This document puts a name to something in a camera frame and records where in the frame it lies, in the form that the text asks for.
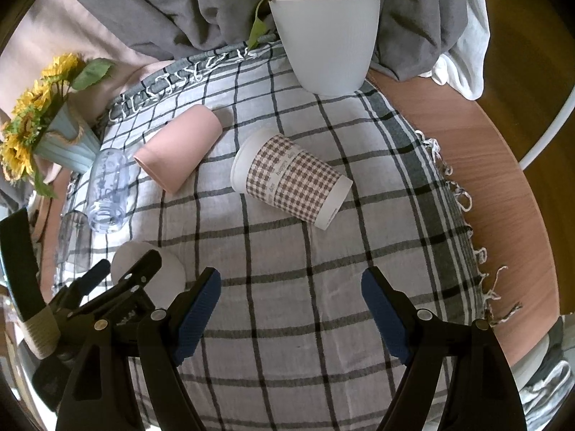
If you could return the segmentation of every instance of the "white curved pole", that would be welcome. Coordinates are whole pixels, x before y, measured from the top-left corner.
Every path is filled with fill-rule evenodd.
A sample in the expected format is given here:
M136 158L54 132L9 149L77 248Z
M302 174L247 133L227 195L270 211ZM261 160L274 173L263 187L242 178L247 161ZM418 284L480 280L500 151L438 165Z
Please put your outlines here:
M556 136L562 126L565 124L569 115L573 112L575 108L575 86L573 86L573 90L555 119L553 123L549 125L547 131L540 137L537 143L531 148L531 150L525 154L525 157L521 159L519 162L519 166L521 170L525 170L525 168L529 167L529 164L533 162L539 154L543 152L543 150L547 147L547 145L551 142L551 140Z

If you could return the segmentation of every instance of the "white flower pot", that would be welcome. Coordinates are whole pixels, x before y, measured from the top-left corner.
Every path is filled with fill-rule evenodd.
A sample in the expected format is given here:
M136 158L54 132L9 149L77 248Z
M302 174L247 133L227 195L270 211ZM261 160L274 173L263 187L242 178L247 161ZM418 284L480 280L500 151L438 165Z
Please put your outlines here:
M304 89L358 90L376 45L381 0L271 0L287 58Z

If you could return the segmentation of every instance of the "flower vase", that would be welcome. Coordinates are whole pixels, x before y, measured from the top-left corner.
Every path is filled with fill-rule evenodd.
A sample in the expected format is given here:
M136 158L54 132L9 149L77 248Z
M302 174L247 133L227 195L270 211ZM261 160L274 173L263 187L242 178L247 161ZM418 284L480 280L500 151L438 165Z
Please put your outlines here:
M68 102L62 105L34 148L34 154L78 173L90 169L99 151L96 134Z

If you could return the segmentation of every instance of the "blue gripper pad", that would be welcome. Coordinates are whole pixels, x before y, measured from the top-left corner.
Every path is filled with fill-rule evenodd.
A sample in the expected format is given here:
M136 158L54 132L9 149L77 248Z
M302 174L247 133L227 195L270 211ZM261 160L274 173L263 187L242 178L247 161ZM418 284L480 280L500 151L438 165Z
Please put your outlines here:
M412 355L407 330L370 269L363 272L361 293L389 353L399 358L402 364L406 364Z
M183 319L178 330L178 346L174 350L173 358L176 366L183 360L194 355L199 339L208 324L210 316L216 307L221 294L221 277L217 270L199 291L192 307Z

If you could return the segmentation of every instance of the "wooden floor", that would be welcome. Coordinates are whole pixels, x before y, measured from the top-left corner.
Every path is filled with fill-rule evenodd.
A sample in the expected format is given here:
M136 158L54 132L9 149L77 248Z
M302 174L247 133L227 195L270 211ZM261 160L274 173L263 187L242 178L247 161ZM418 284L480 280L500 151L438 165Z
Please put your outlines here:
M492 38L478 102L521 159L575 84L575 40L547 0L487 0L487 7ZM553 248L564 314L575 311L574 144L572 115L525 171Z

